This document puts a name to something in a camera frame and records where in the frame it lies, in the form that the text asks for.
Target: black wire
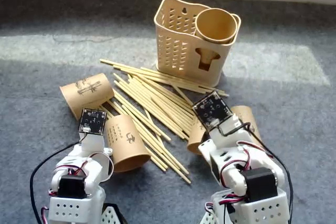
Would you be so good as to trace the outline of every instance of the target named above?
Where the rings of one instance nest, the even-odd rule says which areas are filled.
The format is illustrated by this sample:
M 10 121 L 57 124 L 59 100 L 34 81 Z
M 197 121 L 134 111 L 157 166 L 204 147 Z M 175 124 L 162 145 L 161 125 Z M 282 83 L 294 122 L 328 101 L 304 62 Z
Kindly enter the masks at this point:
M 250 127 L 244 127 L 244 129 L 246 131 L 248 131 L 261 145 L 262 147 L 267 150 L 271 155 L 273 155 L 273 157 L 283 166 L 283 168 L 285 169 L 285 172 L 287 174 L 287 179 L 288 179 L 288 184 L 289 184 L 289 221 L 288 224 L 291 224 L 292 222 L 292 215 L 293 215 L 293 195 L 294 195 L 294 191 L 293 191 L 293 184 L 292 184 L 292 180 L 290 177 L 290 173 L 288 171 L 288 168 L 286 167 L 286 165 L 281 161 L 281 159 L 275 155 L 257 136 L 256 134 L 254 134 L 253 131 L 251 131 Z
M 248 127 L 249 127 L 250 125 L 251 125 L 250 122 L 247 122 L 247 123 L 241 123 L 241 125 L 240 125 L 239 127 L 236 127 L 236 128 L 234 128 L 233 130 L 231 130 L 231 131 L 229 131 L 229 132 L 227 132 L 227 133 L 225 133 L 225 134 L 224 134 L 223 132 L 221 132 L 221 135 L 227 137 L 227 136 L 232 135 L 233 133 L 239 131 L 241 128 L 245 128 L 245 126 L 248 126 Z
M 224 206 L 224 221 L 223 221 L 223 224 L 225 224 L 225 220 L 226 220 L 226 218 L 225 218 L 225 213 L 226 213 L 226 204 L 225 204 L 225 206 Z
M 73 147 L 76 144 L 79 144 L 80 142 L 82 142 L 84 140 L 84 138 L 86 136 L 87 136 L 87 134 L 85 134 L 85 136 L 81 140 L 79 140 L 78 142 L 69 144 L 68 146 L 60 149 L 59 151 L 56 151 L 56 152 L 52 153 L 49 157 L 47 157 L 45 160 L 43 160 L 41 163 L 39 163 L 35 167 L 35 169 L 33 170 L 32 175 L 30 176 L 30 182 L 29 182 L 30 201 L 32 203 L 32 208 L 33 208 L 33 211 L 34 211 L 34 215 L 35 215 L 35 218 L 36 218 L 36 221 L 37 221 L 38 224 L 42 224 L 42 222 L 41 222 L 40 216 L 39 216 L 37 208 L 36 208 L 35 197 L 34 197 L 34 176 L 35 176 L 35 174 L 41 168 L 41 166 L 43 166 L 49 159 L 51 159 L 52 157 L 56 156 L 57 154 L 65 151 L 66 149 L 71 148 L 71 147 Z

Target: gray carpet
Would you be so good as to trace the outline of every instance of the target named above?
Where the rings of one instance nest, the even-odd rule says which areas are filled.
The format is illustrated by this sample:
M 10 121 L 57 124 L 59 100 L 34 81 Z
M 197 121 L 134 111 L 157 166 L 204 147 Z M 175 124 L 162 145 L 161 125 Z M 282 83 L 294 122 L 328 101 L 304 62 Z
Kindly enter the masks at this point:
M 0 223 L 35 223 L 30 173 L 78 139 L 58 87 L 100 72 L 112 82 L 112 68 L 99 58 L 153 67 L 160 1 L 0 0 Z M 293 223 L 335 223 L 336 7 L 191 1 L 242 17 L 218 87 L 230 94 L 229 105 L 252 107 L 264 142 L 288 165 Z M 168 148 L 191 172 L 191 186 L 150 162 L 103 185 L 107 201 L 117 203 L 130 224 L 196 224 L 204 202 L 221 189 L 205 162 L 171 136 Z M 38 207 L 48 205 L 52 170 L 64 155 L 37 174 Z

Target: perforated plastic basket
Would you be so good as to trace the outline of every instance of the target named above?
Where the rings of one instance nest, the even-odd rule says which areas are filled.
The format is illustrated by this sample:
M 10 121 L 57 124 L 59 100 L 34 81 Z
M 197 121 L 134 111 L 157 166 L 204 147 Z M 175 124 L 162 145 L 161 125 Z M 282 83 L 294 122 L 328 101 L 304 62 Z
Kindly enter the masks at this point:
M 196 16 L 210 7 L 187 3 L 181 0 L 163 0 L 154 17 L 158 46 L 157 69 L 180 78 L 189 79 L 207 86 L 216 86 L 231 46 L 235 43 L 240 28 L 240 18 L 232 14 L 238 29 L 229 44 L 214 44 L 194 35 Z M 219 59 L 212 60 L 208 70 L 199 68 L 200 55 L 197 48 L 217 52 Z

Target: tipped-over paper cup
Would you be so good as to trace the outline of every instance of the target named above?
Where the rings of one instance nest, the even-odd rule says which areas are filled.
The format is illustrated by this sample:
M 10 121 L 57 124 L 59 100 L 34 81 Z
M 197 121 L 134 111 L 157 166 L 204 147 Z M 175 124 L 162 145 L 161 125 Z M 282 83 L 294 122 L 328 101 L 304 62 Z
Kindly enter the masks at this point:
M 77 120 L 83 108 L 95 109 L 114 96 L 112 86 L 103 73 L 59 88 Z
M 201 155 L 201 152 L 198 150 L 198 146 L 201 144 L 203 135 L 205 133 L 205 128 L 201 122 L 196 118 L 194 124 L 191 128 L 191 134 L 189 137 L 187 149 L 197 155 Z
M 252 114 L 252 109 L 250 107 L 244 106 L 244 105 L 234 106 L 231 108 L 231 111 L 235 113 L 239 117 L 239 119 L 241 119 L 244 123 L 250 122 L 251 131 L 254 134 L 256 134 L 256 136 L 261 140 L 260 133 L 257 127 L 257 123 Z M 260 143 L 253 136 L 251 136 L 251 138 L 255 144 L 260 145 Z
M 105 133 L 115 172 L 126 172 L 141 167 L 150 158 L 142 139 L 129 115 L 117 115 L 107 120 Z
M 218 8 L 209 8 L 201 11 L 195 21 L 195 36 L 215 44 L 228 44 L 238 31 L 237 20 L 234 16 Z M 199 48 L 201 64 L 210 65 L 218 53 L 210 49 Z

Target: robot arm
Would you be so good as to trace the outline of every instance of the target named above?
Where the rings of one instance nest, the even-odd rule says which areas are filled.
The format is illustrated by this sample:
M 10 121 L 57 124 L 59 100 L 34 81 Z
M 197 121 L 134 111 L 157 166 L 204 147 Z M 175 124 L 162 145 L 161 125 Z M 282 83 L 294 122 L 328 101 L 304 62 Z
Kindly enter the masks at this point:
M 245 130 L 218 93 L 193 106 L 210 139 L 198 149 L 225 188 L 207 202 L 201 223 L 287 224 L 290 219 L 282 169 Z
M 104 147 L 106 112 L 84 109 L 80 144 L 57 163 L 49 192 L 49 224 L 124 223 L 116 205 L 105 211 L 105 191 L 99 184 L 113 173 L 112 149 Z

